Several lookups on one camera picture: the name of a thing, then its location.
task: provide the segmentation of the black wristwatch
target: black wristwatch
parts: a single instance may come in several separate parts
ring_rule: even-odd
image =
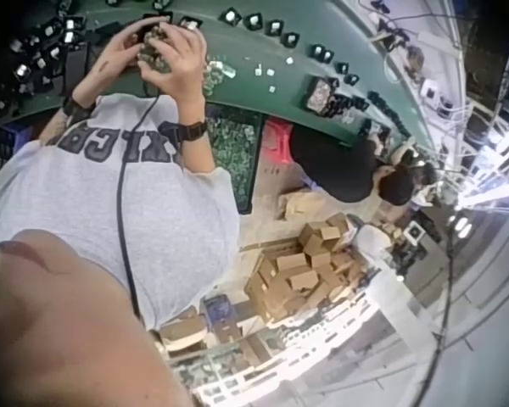
[[[177,125],[177,135],[182,142],[193,142],[198,140],[207,132],[207,121],[199,121],[193,125]]]
[[[68,117],[73,117],[76,121],[91,117],[91,113],[95,107],[96,103],[93,103],[88,108],[83,108],[72,96],[65,97],[62,102],[62,111],[64,114]]]

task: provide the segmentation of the stack of cardboard boxes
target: stack of cardboard boxes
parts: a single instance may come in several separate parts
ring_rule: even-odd
[[[338,213],[326,222],[305,225],[299,247],[265,251],[245,292],[265,322],[277,322],[336,301],[355,292],[365,275],[361,256],[345,247],[342,236],[349,223]]]

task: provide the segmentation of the gray t-shirt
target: gray t-shirt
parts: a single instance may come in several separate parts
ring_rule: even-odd
[[[25,229],[49,231],[128,289],[117,231],[116,196],[126,139],[123,221],[145,326],[158,328],[196,304],[230,266],[239,215],[230,175],[183,169],[166,122],[175,102],[115,94],[89,120],[47,146],[26,144],[0,171],[0,242]]]

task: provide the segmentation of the black shirt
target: black shirt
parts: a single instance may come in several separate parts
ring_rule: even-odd
[[[378,167],[375,142],[358,140],[352,148],[318,131],[296,125],[290,138],[290,153],[307,176],[342,202],[359,202],[373,189]]]

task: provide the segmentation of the hand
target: hand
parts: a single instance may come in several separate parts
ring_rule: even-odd
[[[166,23],[160,28],[167,35],[165,42],[151,38],[149,43],[162,55],[171,72],[161,74],[146,62],[138,61],[142,78],[170,95],[180,110],[189,104],[204,104],[204,81],[207,42],[198,30],[187,30]]]
[[[83,107],[94,103],[96,98],[132,63],[142,44],[137,43],[137,33],[146,25],[154,25],[165,17],[139,20],[115,34],[103,49],[91,71],[74,90],[74,100]]]

